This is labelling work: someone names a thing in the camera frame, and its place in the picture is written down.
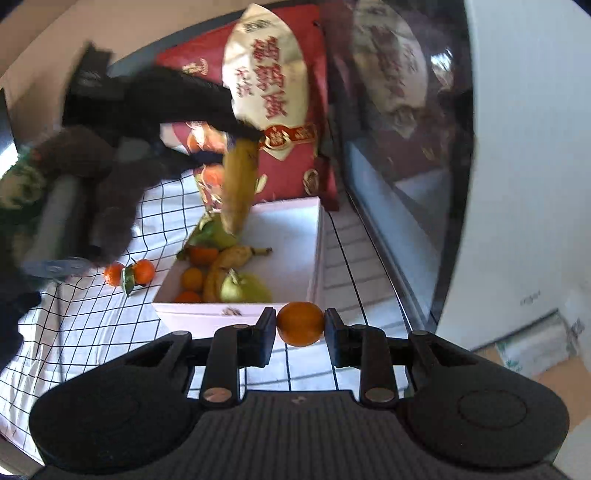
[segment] open cardboard box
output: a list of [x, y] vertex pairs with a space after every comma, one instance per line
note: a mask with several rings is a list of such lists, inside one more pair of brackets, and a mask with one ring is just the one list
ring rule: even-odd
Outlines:
[[[267, 257], [253, 257], [240, 271], [254, 273], [271, 290], [277, 311], [291, 301], [310, 301], [322, 308], [322, 208], [318, 197], [260, 203], [252, 207], [241, 244], [271, 247]], [[263, 303], [173, 303], [181, 292], [180, 277], [189, 262], [177, 260], [152, 305], [171, 330], [194, 338], [212, 337], [218, 328], [254, 325]]]

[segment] green leaf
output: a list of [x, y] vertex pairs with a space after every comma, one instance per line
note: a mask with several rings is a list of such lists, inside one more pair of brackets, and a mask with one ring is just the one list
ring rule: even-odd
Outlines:
[[135, 287], [134, 266], [130, 265], [121, 271], [121, 288], [128, 297]]

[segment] orange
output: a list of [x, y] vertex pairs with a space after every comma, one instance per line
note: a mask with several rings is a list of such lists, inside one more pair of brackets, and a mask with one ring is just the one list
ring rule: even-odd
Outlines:
[[152, 262], [146, 258], [134, 263], [133, 269], [136, 285], [147, 285], [152, 281], [156, 272]]
[[185, 290], [199, 293], [203, 288], [203, 273], [196, 267], [186, 269], [181, 275], [181, 286]]
[[312, 345], [324, 333], [324, 313], [313, 303], [292, 301], [279, 310], [277, 330], [288, 345]]
[[175, 303], [201, 303], [201, 295], [193, 291], [184, 291], [180, 293], [175, 299]]
[[118, 287], [121, 285], [121, 271], [124, 268], [125, 267], [123, 264], [119, 262], [109, 265], [107, 268], [105, 268], [105, 272], [103, 273], [105, 282], [107, 282], [108, 285], [111, 285], [111, 287]]
[[213, 262], [215, 262], [218, 254], [219, 251], [217, 248], [189, 248], [189, 258], [191, 263], [196, 267], [209, 267]]

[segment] table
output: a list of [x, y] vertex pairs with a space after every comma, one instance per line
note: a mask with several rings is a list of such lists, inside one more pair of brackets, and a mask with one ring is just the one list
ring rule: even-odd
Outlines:
[[[341, 182], [339, 194], [341, 209], [325, 213], [324, 305], [335, 307], [349, 325], [374, 325], [390, 337], [406, 338], [394, 289]], [[120, 288], [105, 284], [102, 270], [93, 270], [59, 287], [50, 286], [39, 308], [25, 315], [20, 323], [23, 347], [0, 375], [0, 432], [10, 442], [41, 462], [28, 429], [35, 400], [63, 380], [168, 332], [151, 301], [203, 210], [191, 172], [147, 190], [133, 241], [121, 262], [151, 260], [156, 265], [151, 284], [126, 298]], [[203, 370], [197, 369], [191, 397], [199, 394]], [[403, 367], [395, 367], [395, 373], [403, 390]], [[240, 384], [242, 393], [351, 389], [356, 394], [359, 371], [335, 370], [322, 340], [306, 348], [276, 341], [269, 365], [242, 369]]]

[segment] banana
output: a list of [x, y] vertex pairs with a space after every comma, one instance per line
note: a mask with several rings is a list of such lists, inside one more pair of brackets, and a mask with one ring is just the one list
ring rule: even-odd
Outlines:
[[271, 248], [253, 248], [245, 245], [234, 245], [222, 251], [209, 267], [205, 284], [203, 285], [203, 301], [206, 303], [217, 303], [220, 301], [219, 294], [222, 283], [228, 270], [240, 268], [248, 262], [253, 255], [268, 255]]
[[222, 226], [238, 236], [251, 209], [258, 182], [259, 144], [246, 138], [234, 140], [223, 156]]

